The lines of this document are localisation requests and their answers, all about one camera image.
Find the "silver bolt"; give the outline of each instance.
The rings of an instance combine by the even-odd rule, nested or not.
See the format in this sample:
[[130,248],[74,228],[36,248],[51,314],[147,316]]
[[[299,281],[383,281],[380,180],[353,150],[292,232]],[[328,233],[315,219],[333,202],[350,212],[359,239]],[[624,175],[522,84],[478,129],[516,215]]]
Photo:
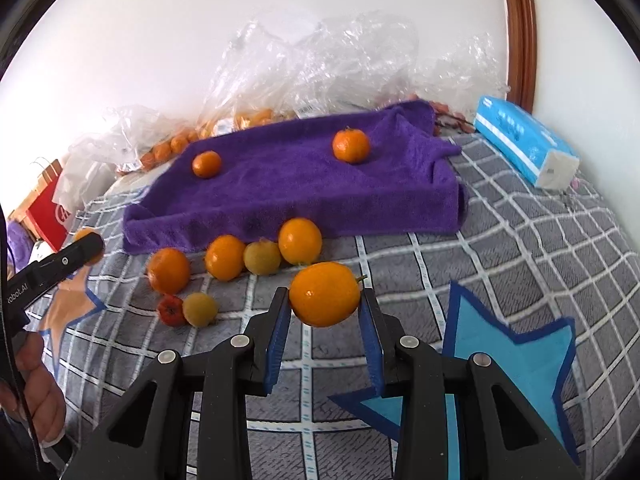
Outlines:
[[235,348],[244,348],[249,344],[249,338],[244,334],[238,334],[231,338],[231,346]]
[[403,335],[400,338],[400,344],[405,348],[415,348],[420,344],[420,340],[412,335]]
[[474,362],[478,366],[487,367],[491,364],[491,358],[487,354],[480,352],[478,354],[474,354]]
[[175,352],[173,350],[162,350],[158,354],[158,361],[163,365],[167,365],[175,359]]

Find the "finger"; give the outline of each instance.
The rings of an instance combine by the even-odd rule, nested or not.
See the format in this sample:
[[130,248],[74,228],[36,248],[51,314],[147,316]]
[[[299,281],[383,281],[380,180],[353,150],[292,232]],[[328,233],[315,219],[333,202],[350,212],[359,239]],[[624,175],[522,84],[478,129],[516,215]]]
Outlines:
[[44,442],[53,442],[60,436],[60,433],[65,427],[65,417],[66,417],[66,404],[65,397],[63,397],[62,392],[55,393],[56,395],[56,416],[53,418],[53,422],[51,424],[51,428],[49,429],[49,433],[44,437]]
[[15,365],[20,371],[35,370],[42,363],[44,339],[36,332],[29,332],[22,348],[15,356]]
[[24,398],[27,401],[27,406],[31,415],[33,415],[51,391],[53,376],[40,364],[38,368],[32,370],[27,384],[24,387]]
[[53,424],[53,419],[56,416],[57,409],[58,405],[56,396],[53,394],[49,394],[33,414],[33,427],[36,430],[38,442],[42,442],[43,439],[49,434],[49,430],[51,429],[51,425]]
[[0,381],[0,406],[8,412],[15,413],[18,409],[18,401],[15,399],[14,393],[2,381]]

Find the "blue gripper pad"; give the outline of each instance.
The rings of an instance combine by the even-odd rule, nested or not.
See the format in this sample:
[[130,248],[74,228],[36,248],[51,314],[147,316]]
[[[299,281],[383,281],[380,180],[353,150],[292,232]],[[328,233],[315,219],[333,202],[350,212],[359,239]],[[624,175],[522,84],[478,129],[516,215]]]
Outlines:
[[360,296],[358,322],[360,323],[360,335],[364,345],[364,353],[367,358],[369,379],[376,393],[382,396],[385,389],[382,346],[380,345],[378,331],[373,323],[371,310],[369,309],[367,300],[364,298],[364,294]]
[[289,307],[289,298],[287,298],[280,306],[278,319],[271,333],[269,346],[267,346],[266,373],[264,377],[264,389],[267,394],[271,393],[274,385],[278,382],[282,354],[284,353],[287,334],[289,333],[290,320],[291,309]]

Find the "tissue pack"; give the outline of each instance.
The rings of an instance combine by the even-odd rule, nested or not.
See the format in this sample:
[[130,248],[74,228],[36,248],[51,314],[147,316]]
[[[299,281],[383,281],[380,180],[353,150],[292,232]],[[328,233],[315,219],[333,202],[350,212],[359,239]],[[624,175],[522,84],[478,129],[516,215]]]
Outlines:
[[566,189],[571,184],[580,159],[564,140],[522,108],[483,96],[474,126],[535,187]]

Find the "plastic bag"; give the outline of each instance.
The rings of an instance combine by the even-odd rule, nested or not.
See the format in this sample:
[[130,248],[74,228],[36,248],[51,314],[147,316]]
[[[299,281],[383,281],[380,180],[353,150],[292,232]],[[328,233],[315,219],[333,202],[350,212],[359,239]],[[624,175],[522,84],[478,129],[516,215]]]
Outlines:
[[504,98],[509,91],[505,66],[496,59],[489,34],[483,34],[458,44],[450,54],[426,67],[418,67],[413,86],[419,97],[447,104],[472,120],[481,96]]
[[72,152],[62,168],[52,198],[52,202],[71,213],[63,223],[65,228],[71,227],[76,211],[104,195],[115,181],[113,164],[89,160],[81,153]]
[[166,118],[140,105],[111,108],[104,120],[107,131],[82,136],[69,152],[113,164],[119,174],[151,170],[198,140],[195,129],[185,121]]
[[411,23],[368,12],[306,23],[306,34],[283,38],[273,21],[253,20],[225,50],[198,120],[201,137],[376,109],[410,94],[418,51]]

